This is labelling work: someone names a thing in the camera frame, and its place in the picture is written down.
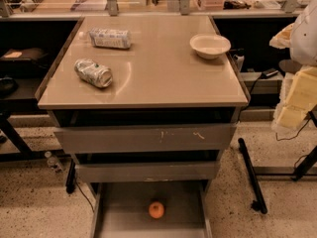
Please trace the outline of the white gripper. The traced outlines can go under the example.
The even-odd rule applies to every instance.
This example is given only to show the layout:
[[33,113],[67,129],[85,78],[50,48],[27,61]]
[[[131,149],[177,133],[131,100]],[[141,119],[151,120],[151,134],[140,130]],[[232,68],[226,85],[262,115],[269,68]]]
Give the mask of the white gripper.
[[[269,45],[276,49],[290,48],[292,29],[293,23],[273,36]],[[306,118],[307,111],[317,105],[316,66],[303,66],[295,74],[285,104],[278,103],[275,107],[271,124],[274,131],[297,130]]]

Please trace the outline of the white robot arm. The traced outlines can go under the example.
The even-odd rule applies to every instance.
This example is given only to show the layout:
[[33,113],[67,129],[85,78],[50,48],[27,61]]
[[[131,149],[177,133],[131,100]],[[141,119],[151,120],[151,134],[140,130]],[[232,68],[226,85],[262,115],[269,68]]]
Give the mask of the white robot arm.
[[275,132],[297,130],[317,106],[317,0],[312,0],[269,44],[277,49],[289,48],[291,59],[301,65],[293,77],[286,74],[272,123]]

